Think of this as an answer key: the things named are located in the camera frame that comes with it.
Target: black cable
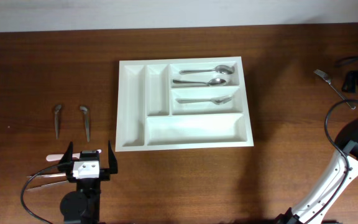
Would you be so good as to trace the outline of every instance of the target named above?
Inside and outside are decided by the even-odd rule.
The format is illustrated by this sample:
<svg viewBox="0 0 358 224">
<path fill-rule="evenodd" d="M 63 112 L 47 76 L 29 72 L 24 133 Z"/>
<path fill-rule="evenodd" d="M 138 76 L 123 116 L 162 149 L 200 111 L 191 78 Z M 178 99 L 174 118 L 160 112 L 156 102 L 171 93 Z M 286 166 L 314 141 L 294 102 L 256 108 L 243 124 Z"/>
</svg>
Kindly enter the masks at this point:
<svg viewBox="0 0 358 224">
<path fill-rule="evenodd" d="M 29 183 L 30 183 L 32 180 L 34 180 L 34 178 L 36 178 L 36 177 L 37 177 L 38 175 L 40 175 L 41 173 L 43 173 L 43 172 L 45 172 L 45 171 L 48 171 L 48 170 L 50 170 L 50 169 L 53 169 L 53 168 L 55 168 L 55 167 L 60 167 L 60 166 L 65 166 L 65 165 L 70 165 L 70 164 L 71 164 L 71 162 L 65 162 L 65 163 L 62 163 L 62 164 L 55 164 L 55 165 L 53 165 L 53 166 L 47 167 L 47 168 L 45 168 L 45 169 L 39 171 L 39 172 L 36 173 L 35 175 L 33 175 L 33 176 L 24 184 L 24 186 L 23 186 L 23 188 L 22 188 L 22 192 L 21 192 L 21 194 L 20 194 L 20 201 L 22 202 L 22 206 L 23 206 L 23 208 L 24 208 L 24 210 L 25 210 L 26 212 L 28 212 L 28 213 L 29 213 L 30 215 L 32 215 L 34 218 L 36 218 L 36 219 L 38 219 L 38 220 L 40 220 L 40 221 L 43 221 L 44 223 L 52 224 L 50 221 L 48 221 L 48 220 L 46 220 L 46 219 L 44 219 L 44 218 L 41 218 L 41 217 L 39 217 L 38 215 L 36 215 L 34 212 L 32 212 L 32 211 L 25 205 L 24 199 L 23 199 L 24 192 L 25 192 L 25 189 L 27 188 L 27 186 L 29 185 Z"/>
<path fill-rule="evenodd" d="M 357 103 L 358 104 L 358 100 L 342 100 L 336 104 L 334 104 L 328 111 L 327 115 L 326 115 L 326 119 L 325 119 L 325 122 L 324 122 L 324 131 L 326 133 L 326 136 L 328 138 L 328 141 L 335 147 L 335 149 L 341 154 L 341 156 L 343 158 L 345 158 L 345 162 L 346 162 L 346 172 L 345 172 L 345 176 L 344 178 L 342 179 L 341 183 L 339 184 L 338 188 L 335 190 L 334 194 L 328 199 L 328 201 L 323 205 L 323 207 L 318 210 L 318 212 L 316 212 L 311 218 L 309 218 L 309 220 L 307 222 L 305 222 L 304 224 L 307 224 L 309 223 L 310 221 L 312 221 L 314 218 L 316 218 L 331 202 L 332 200 L 334 199 L 334 197 L 338 194 L 339 190 L 342 188 L 342 186 L 344 185 L 345 183 L 345 180 L 347 179 L 347 176 L 349 175 L 349 160 L 347 159 L 347 155 L 345 155 L 342 150 L 335 144 L 334 140 L 331 138 L 331 136 L 329 135 L 328 133 L 328 119 L 331 115 L 331 113 L 333 112 L 333 110 L 343 104 L 343 103 L 347 103 L 347 102 L 352 102 L 352 103 Z"/>
<path fill-rule="evenodd" d="M 335 67 L 349 65 L 356 61 L 358 61 L 358 56 L 350 56 L 350 57 L 342 58 L 335 62 Z"/>
</svg>

